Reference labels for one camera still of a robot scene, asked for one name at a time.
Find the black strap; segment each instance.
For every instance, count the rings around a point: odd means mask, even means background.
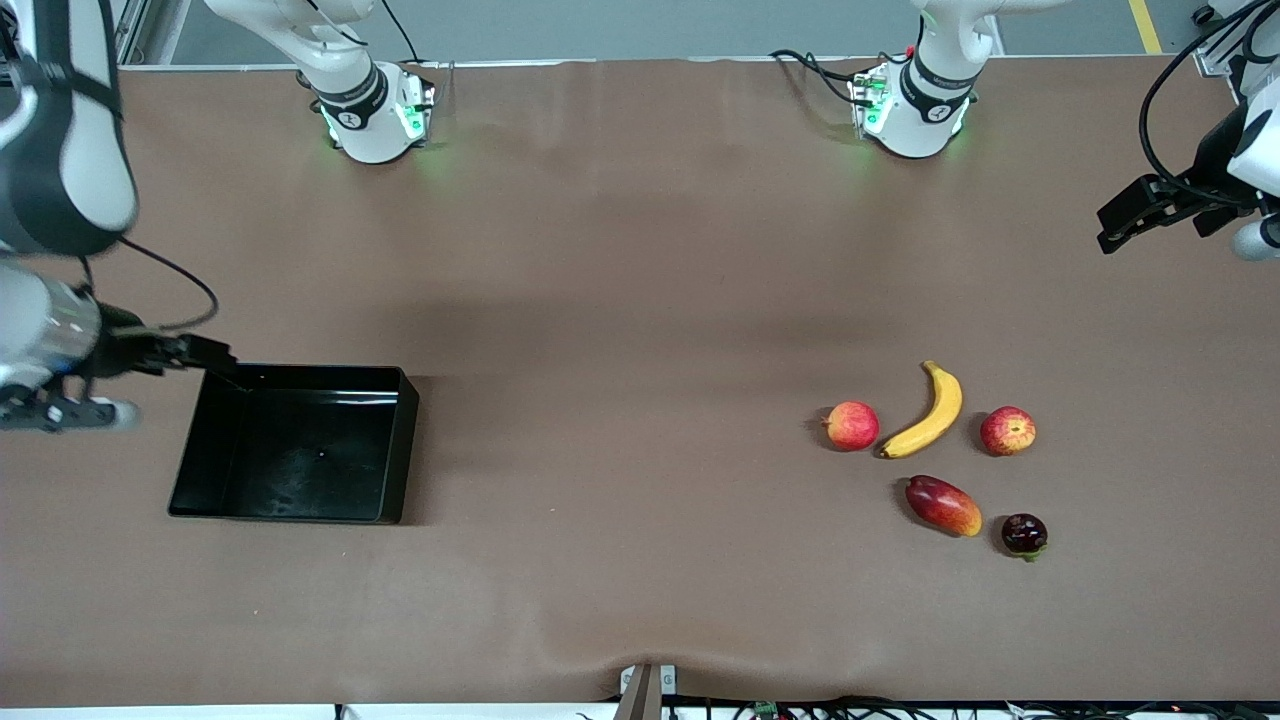
[[[347,129],[365,129],[369,127],[369,118],[374,117],[390,91],[387,76],[378,65],[372,65],[369,76],[355,88],[347,92],[320,92],[312,88],[321,104],[325,114]]]
[[[68,95],[79,94],[106,108],[116,118],[123,118],[119,94],[68,65],[37,63],[31,55],[22,55],[10,67],[10,73],[19,85]]]
[[[906,99],[913,108],[919,110],[922,120],[928,124],[938,124],[947,122],[951,115],[954,115],[955,111],[959,110],[966,100],[969,100],[969,94],[964,92],[950,100],[934,97],[915,85],[915,79],[911,78],[910,68],[902,68],[902,97]]]
[[[911,65],[915,68],[915,72],[920,73],[920,78],[923,78],[924,82],[932,85],[933,87],[941,87],[942,90],[968,90],[973,87],[973,83],[978,82],[978,76],[982,74],[982,70],[978,70],[978,74],[973,76],[972,78],[965,78],[965,79],[945,78],[938,73],[931,70],[928,67],[925,67],[924,60],[920,59],[919,53],[911,56]]]

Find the yellow floor line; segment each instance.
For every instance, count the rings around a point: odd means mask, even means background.
[[[1151,22],[1147,0],[1129,0],[1129,9],[1133,12],[1134,24],[1138,26],[1138,35],[1142,36],[1142,49],[1148,55],[1160,55],[1160,37],[1156,35],[1156,24]]]

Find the black cable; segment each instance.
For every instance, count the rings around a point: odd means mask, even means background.
[[[1216,708],[1216,707],[1213,707],[1211,705],[1204,705],[1203,702],[1179,702],[1178,705],[1180,707],[1185,707],[1188,710],[1198,710],[1198,711],[1201,711],[1201,712],[1203,712],[1206,715],[1212,715],[1213,717],[1219,717],[1221,720],[1226,720],[1228,717],[1230,717],[1229,714],[1226,714],[1226,712],[1224,712],[1224,711],[1221,711],[1221,710],[1219,710],[1219,708]]]
[[[824,74],[835,81],[849,82],[854,79],[852,74],[846,76],[844,73],[837,73],[836,70],[828,70],[827,68],[823,68],[822,65],[818,64],[818,60],[817,58],[813,56],[813,53],[806,53],[801,55],[795,50],[774,50],[773,53],[769,53],[769,58],[773,58],[774,60],[782,58],[791,58],[797,63],[800,63],[801,65],[809,68],[810,70]]]
[[[919,720],[920,717],[923,717],[924,720],[937,720],[936,717],[933,717],[932,715],[918,707],[910,707],[908,705],[902,705],[901,702],[886,697],[842,697],[838,698],[836,702],[844,705],[846,708],[856,707],[860,710],[868,710],[869,712],[859,716],[859,720],[864,720],[873,715],[883,715],[890,720],[899,720],[896,715],[888,712],[890,710],[906,712],[914,720]]]
[[[81,269],[84,270],[84,290],[90,297],[93,296],[93,268],[88,266],[88,258],[81,255]]]
[[[1240,8],[1235,13],[1231,13],[1231,15],[1224,20],[1222,27],[1226,27],[1228,24],[1238,20],[1239,18],[1253,13],[1254,10],[1257,10],[1258,8],[1261,8],[1267,3],[1280,3],[1280,0],[1253,0],[1252,3]],[[1147,156],[1147,161],[1151,164],[1152,169],[1155,169],[1156,173],[1161,177],[1161,179],[1164,179],[1166,183],[1185,192],[1189,192],[1190,195],[1194,195],[1202,200],[1208,200],[1219,205],[1248,208],[1251,205],[1248,205],[1244,201],[1222,197],[1221,195],[1215,195],[1212,192],[1201,190],[1183,179],[1179,179],[1176,176],[1174,176],[1172,172],[1169,170],[1169,168],[1165,167],[1164,163],[1160,161],[1160,158],[1156,156],[1156,149],[1151,145],[1151,132],[1148,128],[1148,123],[1151,119],[1151,104],[1156,99],[1156,94],[1160,92],[1160,88],[1164,87],[1165,82],[1169,81],[1169,78],[1174,74],[1174,70],[1176,70],[1178,67],[1183,64],[1183,60],[1185,60],[1192,53],[1194,53],[1197,47],[1207,42],[1210,37],[1217,35],[1220,29],[1222,28],[1219,27],[1216,29],[1204,32],[1197,40],[1187,45],[1187,47],[1183,47],[1178,53],[1178,55],[1174,55],[1174,59],[1170,60],[1169,65],[1165,67],[1165,69],[1160,73],[1160,76],[1156,77],[1156,81],[1151,83],[1151,88],[1147,90],[1146,97],[1142,99],[1142,108],[1138,110],[1138,142],[1142,143],[1142,152],[1143,155]]]
[[[840,97],[841,100],[849,102],[850,105],[858,105],[859,108],[872,106],[872,104],[867,100],[855,100],[849,95],[845,95],[844,92],[841,92],[838,87],[836,87],[835,83],[831,82],[832,79],[840,82],[849,82],[854,78],[854,76],[851,74],[846,76],[844,73],[837,73],[835,70],[828,70],[827,68],[823,68],[818,63],[818,59],[813,56],[813,53],[805,53],[804,55],[800,55],[795,50],[774,50],[773,53],[769,53],[769,56],[773,58],[774,60],[781,60],[782,58],[795,58],[800,61],[801,65],[818,73],[818,77],[820,77],[822,82],[826,83],[827,90],[829,90],[836,97]]]
[[[404,38],[404,45],[408,45],[408,54],[413,58],[411,61],[422,64],[422,58],[419,56],[417,49],[413,47],[413,41],[408,38],[408,33],[404,32],[404,26],[399,24],[399,18],[396,17],[396,10],[383,0],[383,8],[387,8],[387,14],[392,17],[392,22],[396,23],[396,29],[401,31],[401,37]]]
[[[1258,55],[1253,51],[1253,36],[1258,32],[1258,28],[1262,27],[1262,23],[1267,22],[1271,15],[1276,14],[1276,10],[1280,10],[1280,3],[1262,8],[1262,12],[1260,12],[1257,17],[1249,22],[1249,27],[1244,29],[1244,42],[1240,45],[1240,55],[1244,55],[1245,60],[1266,65],[1275,61],[1276,58],[1280,58],[1280,53],[1272,55]]]
[[[332,27],[333,29],[338,31],[338,35],[346,37],[347,40],[349,40],[351,42],[355,42],[356,45],[358,45],[361,47],[369,47],[367,42],[365,42],[364,40],[358,40],[358,38],[355,38],[355,37],[347,35],[347,32],[344,29],[342,29],[340,27],[337,26],[337,23],[334,23],[333,20],[330,20],[329,15],[324,14],[324,10],[321,10],[320,6],[316,5],[316,0],[307,0],[307,5],[311,5],[311,9],[315,10],[316,13],[319,13],[320,17],[324,18],[324,22],[329,23],[329,27]]]
[[[17,32],[18,19],[9,14],[9,10],[0,10],[0,54],[4,55],[5,67],[0,72],[0,87],[13,87],[13,63],[18,61],[18,45],[13,40]]]
[[[165,258],[164,255],[160,255],[159,252],[155,252],[152,250],[147,250],[146,247],[142,247],[141,245],[133,242],[132,240],[129,240],[127,237],[122,237],[120,238],[120,245],[124,245],[125,247],[131,247],[131,249],[141,252],[142,255],[146,255],[147,258],[151,258],[156,263],[160,263],[165,268],[169,268],[170,270],[173,270],[173,272],[178,273],[179,275],[187,278],[188,281],[191,281],[192,284],[195,284],[201,291],[204,291],[205,296],[209,297],[209,310],[205,310],[204,314],[197,315],[195,318],[191,318],[189,320],[183,320],[180,323],[169,323],[169,324],[165,324],[165,325],[156,325],[155,329],[157,329],[160,332],[186,331],[186,329],[189,329],[189,328],[195,328],[196,325],[202,325],[202,324],[207,323],[209,320],[212,320],[218,315],[218,311],[221,309],[221,305],[218,302],[218,295],[214,292],[214,290],[211,287],[209,287],[207,284],[205,284],[205,281],[197,278],[191,270],[183,268],[182,265],[174,263],[173,260],[169,260],[168,258]]]
[[[1132,710],[1106,711],[1088,706],[1085,710],[1068,710],[1041,702],[1028,702],[1023,705],[1027,720],[1128,720],[1138,712],[1147,712],[1158,707],[1155,702],[1134,706]]]
[[[1213,32],[1220,32],[1220,31],[1224,31],[1224,29],[1226,32],[1222,32],[1222,37],[1219,37],[1217,41],[1213,42],[1213,45],[1208,46],[1208,50],[1204,51],[1204,55],[1206,56],[1212,56],[1213,53],[1216,53],[1217,49],[1221,47],[1224,42],[1226,42],[1226,38],[1231,37],[1231,33],[1235,32],[1235,28],[1240,27],[1243,23],[1244,23],[1244,18],[1242,17],[1242,18],[1236,18],[1236,20],[1234,23],[1230,23],[1231,27],[1226,27],[1228,23],[1225,23],[1225,22],[1222,24],[1217,26],[1217,28]],[[1240,46],[1240,42],[1244,42],[1244,36],[1236,37],[1235,38],[1235,45],[1231,45],[1230,47],[1228,47],[1226,51],[1222,53],[1222,55],[1224,56],[1230,55],[1233,50],[1235,50],[1236,47]]]

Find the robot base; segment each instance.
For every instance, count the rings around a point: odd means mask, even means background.
[[[946,147],[947,141],[964,127],[969,100],[938,123],[928,123],[900,90],[906,63],[882,63],[849,82],[849,95],[865,100],[870,106],[854,105],[854,127],[858,137],[873,137],[890,152],[904,158],[928,158]]]
[[[375,65],[387,77],[389,92],[366,127],[351,129],[342,124],[342,113],[338,119],[328,110],[320,113],[329,124],[333,146],[367,164],[389,163],[410,147],[426,145],[435,106],[435,87],[430,83],[392,63]]]

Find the metal bracket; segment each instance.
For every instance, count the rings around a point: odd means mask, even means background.
[[[672,692],[676,688],[676,667],[663,665],[636,665],[622,671],[622,701],[613,720],[662,720],[663,680],[671,679]]]
[[[618,693],[626,694],[627,685],[631,684],[631,676],[635,674],[635,670],[636,666],[632,665],[622,671]],[[658,674],[662,680],[662,694],[676,694],[676,666],[662,665],[658,667]]]

